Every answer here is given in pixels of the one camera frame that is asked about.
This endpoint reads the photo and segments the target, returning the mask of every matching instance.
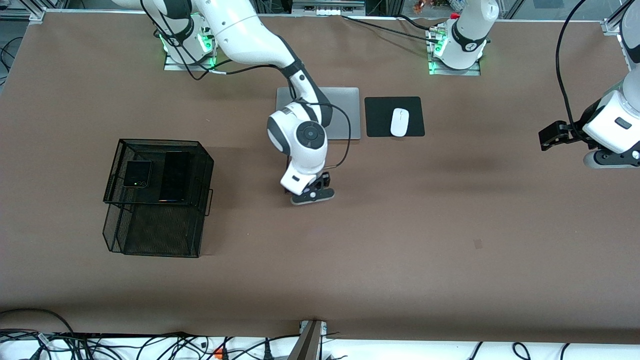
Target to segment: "black bin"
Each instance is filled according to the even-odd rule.
[[[109,251],[197,258],[213,165],[196,141],[120,139],[104,193]]]

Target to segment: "computer mouse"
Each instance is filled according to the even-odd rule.
[[[391,118],[391,134],[402,137],[406,135],[407,127],[409,127],[409,111],[401,108],[394,109],[394,114]]]

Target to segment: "smartphone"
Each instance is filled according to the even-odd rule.
[[[160,201],[184,201],[189,181],[190,160],[191,154],[186,151],[169,151],[164,155]]]
[[[131,160],[127,161],[127,170],[124,173],[124,187],[146,188],[151,177],[151,161]]]

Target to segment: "brown table surface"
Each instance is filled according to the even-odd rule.
[[[273,336],[317,317],[345,338],[640,342],[640,172],[538,145],[566,118],[560,23],[497,23],[481,77],[430,76],[420,40],[339,17],[264,23],[320,86],[420,96],[426,136],[363,136],[336,198],[293,207],[265,132],[277,71],[195,82],[162,70],[144,15],[49,13],[0,97],[1,308],[84,332]],[[577,117],[627,72],[597,23],[569,27],[562,59]],[[119,138],[198,140],[215,159],[200,259],[107,251]]]

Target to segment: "mouse pad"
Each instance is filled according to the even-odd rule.
[[[409,111],[409,126],[405,136],[424,136],[422,103],[420,97],[366,97],[364,111],[367,118],[367,136],[381,138],[391,135],[391,116],[395,108]]]

